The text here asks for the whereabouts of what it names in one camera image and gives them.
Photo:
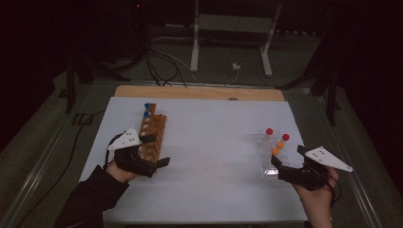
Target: wooden peg board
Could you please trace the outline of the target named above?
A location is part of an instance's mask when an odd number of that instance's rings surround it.
[[[145,135],[156,135],[155,142],[145,143],[140,147],[142,157],[145,160],[157,163],[160,157],[161,145],[163,143],[163,131],[165,129],[166,116],[155,114],[156,104],[149,104],[149,117],[143,117],[139,130],[139,138]]]

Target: dark background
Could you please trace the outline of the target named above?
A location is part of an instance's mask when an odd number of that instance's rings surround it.
[[[136,4],[141,3],[141,11]],[[250,1],[239,10],[233,1],[223,11],[222,3],[201,6],[212,12],[264,16],[265,6]],[[88,55],[113,62],[117,56],[139,51],[138,32],[127,50],[130,14],[132,25],[165,24],[190,26],[193,2],[175,1],[3,1],[0,11],[0,105],[2,137],[7,145],[53,91],[52,79],[66,70],[66,49],[78,45]],[[393,178],[398,181],[403,163],[403,4],[398,1],[287,1],[278,19],[278,30],[324,35],[310,67],[341,63],[338,84],[367,129],[376,150]]]

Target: metal stand leg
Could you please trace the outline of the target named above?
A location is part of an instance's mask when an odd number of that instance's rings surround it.
[[[193,37],[192,60],[190,62],[190,71],[196,73],[199,63],[199,0],[195,1],[195,29]]]
[[[261,61],[263,63],[264,75],[266,77],[273,76],[272,68],[270,67],[269,57],[267,56],[267,50],[269,49],[270,43],[272,42],[272,39],[273,39],[273,35],[276,31],[276,25],[277,25],[278,16],[279,16],[280,11],[281,11],[281,5],[278,5],[278,7],[276,8],[275,15],[273,16],[273,21],[270,26],[269,33],[267,33],[266,43],[264,46],[260,47],[260,56],[261,56]]]

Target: hand-held gripper device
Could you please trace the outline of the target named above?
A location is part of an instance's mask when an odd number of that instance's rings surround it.
[[[348,172],[352,172],[353,168],[323,147],[308,150],[304,146],[299,145],[297,152],[304,157],[304,164],[301,168],[284,166],[279,158],[272,156],[271,163],[278,170],[278,179],[301,185],[309,191],[314,191],[327,185],[332,192],[333,205],[341,197],[341,187],[335,180],[340,189],[340,194],[335,199],[335,190],[329,183],[329,178],[333,179],[333,177],[330,176],[324,165]]]
[[[155,115],[156,104],[145,104],[139,133],[129,128],[115,136],[106,151],[104,169],[116,162],[120,169],[151,178],[158,168],[169,165],[170,158],[159,160],[166,116]],[[109,150],[115,150],[113,161],[108,161]]]

